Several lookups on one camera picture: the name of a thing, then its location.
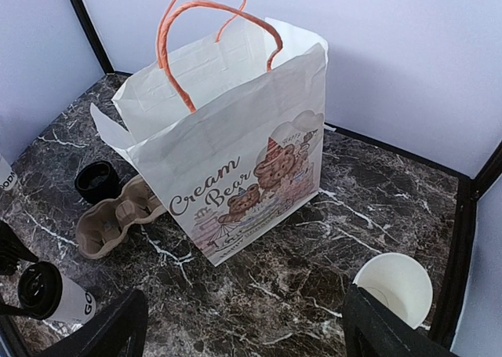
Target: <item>white backdrop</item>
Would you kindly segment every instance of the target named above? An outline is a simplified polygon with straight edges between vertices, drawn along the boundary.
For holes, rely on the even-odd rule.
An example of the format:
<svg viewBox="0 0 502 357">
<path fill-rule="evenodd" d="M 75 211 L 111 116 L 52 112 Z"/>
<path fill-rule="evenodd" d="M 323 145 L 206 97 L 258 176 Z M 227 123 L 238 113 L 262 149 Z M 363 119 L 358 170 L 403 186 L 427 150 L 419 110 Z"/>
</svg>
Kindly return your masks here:
<svg viewBox="0 0 502 357">
<path fill-rule="evenodd" d="M 502 177 L 479 199 L 471 268 L 452 351 L 498 357 L 502 350 Z"/>
<path fill-rule="evenodd" d="M 169 1 L 85 0 L 115 69 L 134 72 L 155 59 Z M 246 10 L 328 39 L 328 122 L 471 177 L 502 140 L 500 0 L 249 0 Z M 185 13 L 169 49 L 225 18 Z"/>
<path fill-rule="evenodd" d="M 0 0 L 0 153 L 12 162 L 103 76 L 69 0 Z"/>
</svg>

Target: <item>black marble surface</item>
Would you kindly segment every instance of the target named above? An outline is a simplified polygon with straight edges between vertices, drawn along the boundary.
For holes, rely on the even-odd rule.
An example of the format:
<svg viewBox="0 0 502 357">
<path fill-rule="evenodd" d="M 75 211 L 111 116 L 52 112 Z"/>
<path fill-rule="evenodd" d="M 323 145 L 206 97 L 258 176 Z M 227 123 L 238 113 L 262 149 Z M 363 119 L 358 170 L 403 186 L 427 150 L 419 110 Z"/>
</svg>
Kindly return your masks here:
<svg viewBox="0 0 502 357">
<path fill-rule="evenodd" d="M 383 252 L 417 259 L 436 302 L 457 179 L 329 131 L 321 194 L 221 266 L 212 266 L 168 214 L 133 227 L 129 241 L 102 260 L 80 256 L 75 225 L 89 205 L 73 188 L 77 172 L 106 159 L 122 183 L 135 175 L 101 141 L 89 113 L 93 102 L 117 119 L 111 97 L 124 79 L 100 80 L 33 142 L 13 166 L 19 184 L 0 194 L 0 214 L 35 254 L 91 291 L 99 308 L 130 287 L 142 289 L 150 308 L 145 356 L 345 355 L 345 290 Z M 0 278 L 11 304 L 17 279 Z M 78 328 L 16 322 L 34 351 Z"/>
</svg>

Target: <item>pink bag handle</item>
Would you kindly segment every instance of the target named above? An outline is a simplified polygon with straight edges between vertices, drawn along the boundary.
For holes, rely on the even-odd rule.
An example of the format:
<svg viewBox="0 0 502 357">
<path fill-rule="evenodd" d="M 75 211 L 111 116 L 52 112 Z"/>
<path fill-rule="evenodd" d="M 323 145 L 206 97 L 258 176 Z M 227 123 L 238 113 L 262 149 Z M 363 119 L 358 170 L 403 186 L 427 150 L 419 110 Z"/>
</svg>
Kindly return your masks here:
<svg viewBox="0 0 502 357">
<path fill-rule="evenodd" d="M 171 9 L 174 7 L 174 4 L 176 4 L 178 0 L 171 0 L 171 2 L 169 3 L 169 6 L 167 7 L 167 10 L 164 12 L 164 15 L 162 16 L 162 19 L 160 20 L 160 24 L 158 25 L 158 30 L 157 30 L 157 37 L 158 35 L 160 34 L 160 28 L 161 26 L 164 24 L 164 21 L 166 20 L 167 16 L 171 13 Z M 244 7 L 246 6 L 246 3 L 247 3 L 247 0 L 242 0 L 242 4 L 241 6 L 239 7 L 238 10 L 243 10 Z M 224 28 L 227 27 L 227 25 L 232 22 L 235 18 L 237 18 L 237 15 L 235 14 L 234 16 L 232 16 L 229 20 L 227 20 L 227 22 L 225 22 L 223 24 L 223 26 L 220 28 L 220 31 L 218 31 L 218 35 L 216 36 L 216 41 L 219 42 L 220 41 L 220 38 L 221 38 L 221 33 L 223 33 L 223 30 Z M 160 66 L 160 54 L 159 54 L 159 50 L 160 48 L 158 47 L 158 44 L 155 45 L 155 55 L 157 56 L 157 62 L 158 62 L 158 65 Z"/>
<path fill-rule="evenodd" d="M 238 16 L 241 16 L 254 24 L 262 27 L 266 31 L 268 31 L 275 39 L 275 43 L 277 44 L 277 49 L 270 55 L 270 57 L 267 60 L 267 72 L 270 72 L 272 70 L 272 61 L 279 53 L 279 51 L 282 50 L 282 40 L 281 36 L 279 33 L 274 29 L 274 27 L 268 23 L 266 23 L 263 20 L 260 20 L 259 18 L 256 18 L 255 16 L 248 14 L 246 12 L 243 12 L 241 10 L 232 8 L 227 5 L 219 4 L 217 2 L 210 2 L 208 0 L 195 0 L 193 2 L 186 2 L 182 6 L 180 6 L 178 9 L 176 9 L 171 16 L 169 16 L 162 26 L 160 27 L 160 32 L 157 37 L 157 46 L 159 47 L 160 55 L 159 55 L 159 67 L 163 68 L 164 71 L 166 72 L 166 76 L 169 79 L 169 82 L 173 86 L 173 88 L 180 94 L 181 99 L 183 102 L 187 105 L 188 109 L 190 112 L 194 113 L 196 111 L 194 103 L 192 102 L 190 96 L 188 95 L 187 92 L 185 92 L 178 81 L 174 78 L 173 74 L 171 73 L 171 68 L 169 67 L 169 61 L 168 61 L 168 54 L 167 54 L 167 34 L 169 33 L 169 29 L 171 28 L 171 25 L 173 24 L 173 21 L 185 10 L 195 8 L 198 6 L 203 6 L 205 8 L 211 8 L 211 9 L 221 9 L 221 10 L 226 10 L 228 12 L 234 13 Z"/>
</svg>

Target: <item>black round container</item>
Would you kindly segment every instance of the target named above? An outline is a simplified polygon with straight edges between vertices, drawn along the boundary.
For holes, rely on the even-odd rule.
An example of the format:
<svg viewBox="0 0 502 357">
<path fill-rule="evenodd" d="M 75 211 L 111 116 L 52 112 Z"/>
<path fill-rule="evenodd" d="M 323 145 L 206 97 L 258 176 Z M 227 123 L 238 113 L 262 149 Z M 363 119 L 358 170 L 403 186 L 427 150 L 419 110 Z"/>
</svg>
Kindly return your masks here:
<svg viewBox="0 0 502 357">
<path fill-rule="evenodd" d="M 118 175 L 109 162 L 99 161 L 86 166 L 75 178 L 75 189 L 91 204 L 116 199 L 120 195 Z"/>
<path fill-rule="evenodd" d="M 56 266 L 46 261 L 28 267 L 17 285 L 21 307 L 39 320 L 47 319 L 56 311 L 62 293 L 61 274 Z"/>
</svg>

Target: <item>gift bag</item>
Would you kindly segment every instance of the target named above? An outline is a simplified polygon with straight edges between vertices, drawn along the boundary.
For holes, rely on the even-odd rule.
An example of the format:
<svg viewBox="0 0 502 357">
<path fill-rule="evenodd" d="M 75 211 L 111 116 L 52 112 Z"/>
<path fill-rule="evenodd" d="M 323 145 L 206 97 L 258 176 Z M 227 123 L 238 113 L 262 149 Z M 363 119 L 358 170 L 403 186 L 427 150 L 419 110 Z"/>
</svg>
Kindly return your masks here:
<svg viewBox="0 0 502 357">
<path fill-rule="evenodd" d="M 210 35 L 168 55 L 173 21 L 195 7 L 242 18 L 218 42 Z M 317 195 L 328 45 L 313 32 L 215 2 L 167 14 L 158 62 L 113 98 L 128 130 L 94 105 L 91 114 L 102 140 L 218 265 Z"/>
</svg>

